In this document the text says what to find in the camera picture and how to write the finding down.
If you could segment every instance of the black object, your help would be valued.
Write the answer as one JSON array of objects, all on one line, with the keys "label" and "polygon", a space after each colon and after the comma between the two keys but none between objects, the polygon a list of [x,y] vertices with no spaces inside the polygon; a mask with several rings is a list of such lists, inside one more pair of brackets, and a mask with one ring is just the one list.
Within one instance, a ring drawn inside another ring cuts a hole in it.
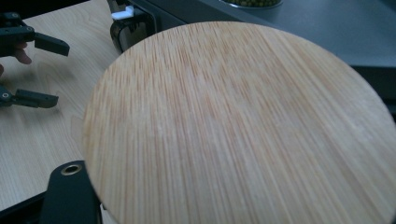
[{"label": "black object", "polygon": [[150,14],[145,13],[139,8],[134,9],[134,16],[132,18],[114,21],[110,27],[110,36],[113,44],[119,53],[123,53],[127,48],[121,44],[121,32],[128,28],[130,32],[134,32],[139,26],[145,27],[146,37],[156,33],[155,18]]},{"label": "black object", "polygon": [[0,107],[24,105],[35,108],[50,108],[56,106],[57,103],[58,96],[25,90],[17,90],[15,95],[13,95],[11,92],[6,90],[6,88],[0,85]]},{"label": "black object", "polygon": [[100,202],[84,162],[72,161],[56,168],[46,192],[1,211],[0,223],[102,223]]},{"label": "black object", "polygon": [[35,41],[35,47],[67,56],[70,47],[62,40],[36,33],[16,12],[0,14],[0,57],[13,56],[15,45]]}]

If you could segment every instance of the wooden table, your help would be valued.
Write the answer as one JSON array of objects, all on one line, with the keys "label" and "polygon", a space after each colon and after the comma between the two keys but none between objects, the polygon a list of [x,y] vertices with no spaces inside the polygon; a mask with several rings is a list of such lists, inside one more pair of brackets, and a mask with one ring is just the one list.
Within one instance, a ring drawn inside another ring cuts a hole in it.
[{"label": "wooden table", "polygon": [[389,223],[396,129],[328,51],[239,22],[147,38],[94,88],[87,169],[119,223]]},{"label": "wooden table", "polygon": [[70,45],[68,57],[35,49],[23,65],[1,58],[0,83],[59,96],[50,109],[14,105],[0,108],[0,210],[46,190],[58,166],[82,160],[81,128],[85,104],[97,79],[119,56],[110,39],[106,0],[91,0],[25,22],[39,33]]}]

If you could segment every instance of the light wood surface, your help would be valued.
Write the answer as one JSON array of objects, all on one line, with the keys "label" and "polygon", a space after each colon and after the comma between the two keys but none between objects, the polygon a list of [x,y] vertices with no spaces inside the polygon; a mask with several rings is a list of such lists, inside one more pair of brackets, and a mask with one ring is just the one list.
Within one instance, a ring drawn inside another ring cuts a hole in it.
[{"label": "light wood surface", "polygon": [[196,23],[145,39],[93,90],[92,184],[119,223],[388,223],[396,129],[369,85],[294,35]]},{"label": "light wood surface", "polygon": [[85,104],[97,79],[119,56],[109,28],[106,0],[43,14],[25,22],[39,33],[70,45],[68,57],[35,49],[29,43],[30,65],[1,58],[6,71],[0,84],[59,96],[57,106],[36,109],[0,107],[0,211],[47,189],[58,166],[82,160],[81,134]]}]

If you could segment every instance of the black holder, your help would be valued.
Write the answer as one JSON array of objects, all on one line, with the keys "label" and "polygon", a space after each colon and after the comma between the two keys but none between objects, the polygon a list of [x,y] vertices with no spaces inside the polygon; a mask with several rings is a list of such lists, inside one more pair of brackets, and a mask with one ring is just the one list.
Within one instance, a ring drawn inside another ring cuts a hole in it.
[{"label": "black holder", "polygon": [[56,168],[47,191],[0,212],[4,224],[98,224],[100,202],[92,188],[83,161]]}]

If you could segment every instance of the metal ring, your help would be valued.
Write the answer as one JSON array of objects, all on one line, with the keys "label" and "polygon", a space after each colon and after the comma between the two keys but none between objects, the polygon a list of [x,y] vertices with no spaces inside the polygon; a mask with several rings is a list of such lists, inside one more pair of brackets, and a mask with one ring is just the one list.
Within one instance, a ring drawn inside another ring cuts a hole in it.
[{"label": "metal ring", "polygon": [[71,164],[64,167],[61,171],[62,175],[75,175],[82,169],[82,166],[79,164]]}]

